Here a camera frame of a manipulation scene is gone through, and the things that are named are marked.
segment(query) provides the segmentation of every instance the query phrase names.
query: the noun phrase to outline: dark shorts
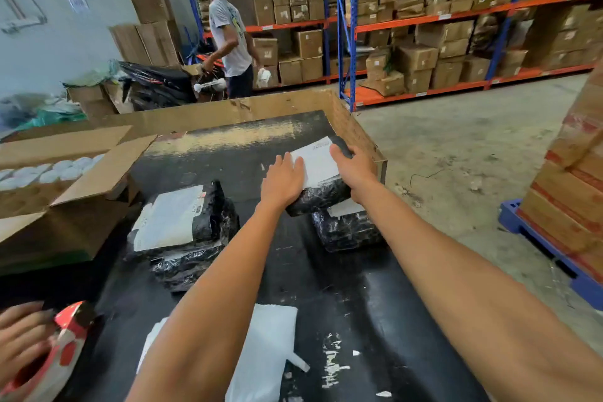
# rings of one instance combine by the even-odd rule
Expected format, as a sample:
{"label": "dark shorts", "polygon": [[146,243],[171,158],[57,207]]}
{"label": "dark shorts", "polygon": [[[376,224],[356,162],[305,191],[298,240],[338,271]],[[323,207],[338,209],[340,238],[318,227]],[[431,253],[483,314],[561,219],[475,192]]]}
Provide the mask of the dark shorts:
{"label": "dark shorts", "polygon": [[240,75],[227,77],[226,83],[228,86],[229,99],[249,97],[253,92],[253,67],[250,65],[249,68]]}

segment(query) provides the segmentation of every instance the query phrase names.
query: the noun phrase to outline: blue pallet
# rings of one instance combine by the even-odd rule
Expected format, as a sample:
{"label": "blue pallet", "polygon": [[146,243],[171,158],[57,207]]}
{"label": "blue pallet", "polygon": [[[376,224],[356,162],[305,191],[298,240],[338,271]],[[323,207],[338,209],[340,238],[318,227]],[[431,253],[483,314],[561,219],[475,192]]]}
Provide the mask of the blue pallet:
{"label": "blue pallet", "polygon": [[603,285],[597,283],[589,274],[586,274],[578,267],[574,261],[555,248],[546,238],[534,230],[532,226],[517,216],[517,209],[521,203],[521,199],[502,202],[501,214],[498,216],[499,223],[513,234],[522,234],[525,237],[530,238],[532,243],[534,243],[535,240],[536,247],[541,252],[544,252],[544,249],[549,254],[552,254],[555,259],[562,262],[562,264],[573,273],[572,282],[570,283],[572,289],[593,308],[603,310]]}

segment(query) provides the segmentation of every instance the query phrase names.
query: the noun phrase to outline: gray floor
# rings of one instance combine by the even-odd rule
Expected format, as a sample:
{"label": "gray floor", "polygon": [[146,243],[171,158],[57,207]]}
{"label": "gray floor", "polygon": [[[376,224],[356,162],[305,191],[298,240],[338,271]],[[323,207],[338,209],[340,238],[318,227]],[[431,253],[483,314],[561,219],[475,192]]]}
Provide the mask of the gray floor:
{"label": "gray floor", "polygon": [[390,189],[522,282],[603,356],[603,316],[527,240],[497,223],[499,204],[524,195],[586,77],[366,107],[356,116],[388,158]]}

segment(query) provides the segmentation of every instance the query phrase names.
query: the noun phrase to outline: black table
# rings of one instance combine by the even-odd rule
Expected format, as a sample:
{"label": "black table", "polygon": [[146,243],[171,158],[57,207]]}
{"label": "black table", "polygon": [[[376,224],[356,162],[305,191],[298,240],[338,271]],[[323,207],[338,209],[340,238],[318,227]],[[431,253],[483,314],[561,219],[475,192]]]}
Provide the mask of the black table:
{"label": "black table", "polygon": [[[333,134],[322,112],[310,112],[163,137],[132,175],[145,197],[218,178],[243,224],[275,155]],[[177,304],[147,263],[123,260],[134,218],[118,226],[94,261],[0,278],[4,306],[44,298],[62,308],[90,299],[101,314],[58,400],[123,400],[147,334]],[[366,402],[389,391],[385,400],[488,401],[385,246],[327,253],[309,217],[284,215],[258,302],[298,308],[295,350],[311,369],[305,374],[287,363],[292,377],[283,377],[281,400]],[[334,363],[349,366],[331,379],[323,378],[328,350],[338,352]]]}

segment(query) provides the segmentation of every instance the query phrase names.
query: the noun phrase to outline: box flap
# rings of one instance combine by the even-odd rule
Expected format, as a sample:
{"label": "box flap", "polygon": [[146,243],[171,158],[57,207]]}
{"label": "box flap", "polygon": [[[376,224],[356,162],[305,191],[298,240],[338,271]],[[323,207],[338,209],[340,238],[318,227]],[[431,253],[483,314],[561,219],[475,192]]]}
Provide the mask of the box flap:
{"label": "box flap", "polygon": [[117,145],[131,128],[132,126],[117,126],[3,143],[0,144],[0,165],[34,165],[49,159],[78,158],[85,154],[108,151]]}
{"label": "box flap", "polygon": [[37,219],[40,219],[44,216],[44,213],[42,211],[41,213],[32,213],[31,215],[11,216],[10,218],[0,219],[0,242],[3,242]]}
{"label": "box flap", "polygon": [[123,142],[112,148],[90,171],[61,194],[51,206],[110,192],[155,138],[156,135],[148,135]]}

